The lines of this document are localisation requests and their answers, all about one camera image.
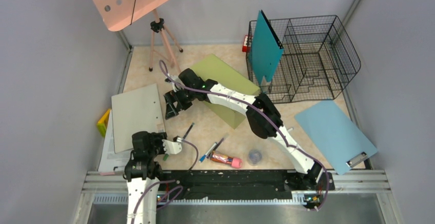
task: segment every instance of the beige tabletop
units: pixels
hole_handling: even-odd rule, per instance
[[[182,70],[200,61],[208,54],[215,54],[247,78],[248,71],[246,68],[245,53],[241,51],[241,48],[242,46],[240,44],[192,45],[183,46],[183,53],[179,53],[178,50],[174,50],[174,52],[177,52],[178,62]],[[162,113],[164,115],[166,105],[163,94],[170,91],[172,87],[164,81],[165,76],[161,73],[158,64],[156,64],[156,61],[158,61],[157,56],[155,56],[154,71],[148,71],[149,53],[150,47],[134,48],[124,92],[157,83],[159,95],[161,96],[160,103]],[[176,74],[175,69],[169,69],[169,72]],[[293,131],[291,131],[290,134],[299,145],[310,155],[319,159],[327,168],[331,168],[328,161],[294,118],[296,114],[316,103],[318,103],[318,101],[303,101],[292,104],[278,104],[276,107],[281,113],[284,125],[288,129],[293,127]],[[335,99],[335,103],[348,115],[342,94]],[[177,135],[183,136],[191,123],[195,123],[195,126],[186,139],[198,147],[200,157],[215,141],[219,141],[225,134],[228,134],[227,139],[219,147],[219,151],[229,156],[241,158],[244,162],[242,169],[294,169],[290,159],[281,152],[277,146],[267,140],[258,138],[251,132],[247,120],[244,120],[236,129],[232,129],[215,113],[197,100],[193,102],[193,106],[188,110],[182,111],[177,117],[165,121],[165,129],[168,137],[173,138]],[[246,163],[248,152],[251,149],[258,149],[263,154],[263,160],[256,166],[251,166]],[[183,145],[183,150],[180,154],[171,155],[166,161],[162,159],[163,156],[157,157],[157,161],[161,163],[164,170],[188,169],[195,159],[195,150],[188,145]],[[364,168],[364,164],[359,164],[355,168]],[[232,168],[224,164],[205,160],[203,163],[198,162],[194,169],[220,170]]]

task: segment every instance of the gray floor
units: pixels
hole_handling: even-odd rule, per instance
[[[329,195],[320,212],[299,211],[297,206],[169,206],[157,213],[157,223],[176,224],[382,224],[375,194]],[[126,223],[126,205],[94,205],[88,224]]]

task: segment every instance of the wire basket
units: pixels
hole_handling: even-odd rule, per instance
[[[272,82],[260,86],[246,53],[249,80],[275,104],[335,99],[355,77],[360,59],[336,15],[269,20],[284,47]],[[256,21],[249,22],[251,45]]]

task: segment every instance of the white wall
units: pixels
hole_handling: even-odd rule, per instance
[[[249,21],[263,9],[269,19],[336,14],[341,19],[353,0],[170,0],[160,17],[182,44],[241,43]],[[150,44],[148,14],[125,29],[132,45]]]
[[[347,31],[362,60],[349,90],[406,223],[434,223],[435,0],[362,0]]]
[[[70,223],[126,51],[92,0],[1,0],[0,223]]]

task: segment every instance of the green box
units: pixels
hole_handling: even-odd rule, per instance
[[[260,88],[258,86],[242,76],[214,54],[206,56],[203,60],[191,66],[190,69],[203,80],[216,80],[224,87],[234,91],[246,95],[258,95],[260,93]],[[239,112],[233,111],[222,105],[214,105],[207,102],[204,102],[204,104],[234,129],[237,128],[246,118]]]

